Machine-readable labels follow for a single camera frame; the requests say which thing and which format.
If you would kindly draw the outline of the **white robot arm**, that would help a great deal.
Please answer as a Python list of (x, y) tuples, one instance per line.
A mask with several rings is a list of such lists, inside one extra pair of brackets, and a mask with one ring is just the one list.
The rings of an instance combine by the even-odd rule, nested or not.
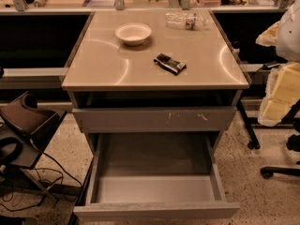
[(259, 110), (258, 122), (273, 127), (300, 100), (300, 0), (295, 0), (278, 22), (260, 34), (256, 43), (274, 46), (277, 56), (288, 61), (270, 72)]

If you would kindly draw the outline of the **white wrapped gripper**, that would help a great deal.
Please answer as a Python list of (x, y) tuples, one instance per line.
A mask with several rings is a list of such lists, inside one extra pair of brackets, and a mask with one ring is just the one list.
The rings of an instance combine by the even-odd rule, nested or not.
[[(272, 24), (256, 38), (264, 47), (276, 46), (278, 22)], [(272, 68), (265, 88), (265, 97), (259, 109), (258, 122), (266, 127), (278, 124), (300, 99), (300, 63), (288, 63)]]

